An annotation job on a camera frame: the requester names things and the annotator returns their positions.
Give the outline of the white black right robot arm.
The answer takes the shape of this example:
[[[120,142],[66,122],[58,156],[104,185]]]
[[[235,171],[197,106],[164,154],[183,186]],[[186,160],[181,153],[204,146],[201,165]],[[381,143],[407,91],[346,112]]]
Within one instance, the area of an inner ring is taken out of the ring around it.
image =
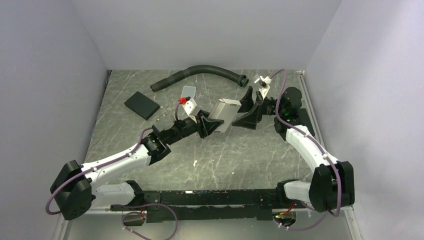
[[[302,107],[301,91],[289,87],[277,99],[263,97],[260,91],[253,99],[253,93],[249,87],[241,98],[243,115],[232,125],[254,130],[263,116],[274,116],[276,133],[297,150],[313,174],[310,182],[279,182],[276,203],[287,208],[295,201],[303,202],[316,212],[333,216],[338,216],[343,207],[351,206],[355,202],[353,166],[348,161],[339,161],[315,139],[308,112]]]

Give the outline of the white cardboard box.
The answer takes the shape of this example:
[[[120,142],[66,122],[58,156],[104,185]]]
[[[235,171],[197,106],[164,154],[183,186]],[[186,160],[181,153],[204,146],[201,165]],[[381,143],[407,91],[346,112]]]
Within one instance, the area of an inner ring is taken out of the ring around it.
[[[224,133],[232,123],[241,106],[242,104],[238,100],[227,98],[218,99],[209,114],[209,118],[213,120],[223,120],[223,124],[214,131]]]

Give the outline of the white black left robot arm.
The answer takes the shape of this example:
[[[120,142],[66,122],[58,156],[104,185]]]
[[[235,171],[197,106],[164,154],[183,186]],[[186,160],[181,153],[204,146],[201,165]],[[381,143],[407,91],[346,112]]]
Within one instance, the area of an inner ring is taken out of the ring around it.
[[[134,180],[108,184],[110,179],[161,161],[171,153],[170,145],[186,137],[198,134],[204,139],[230,123],[214,113],[200,110],[175,120],[168,129],[160,130],[155,125],[144,129],[134,145],[109,157],[83,164],[71,160],[63,165],[53,181],[44,210],[48,215],[61,214],[65,220],[74,220],[94,206],[121,205],[137,210],[144,203],[144,192],[139,184]]]

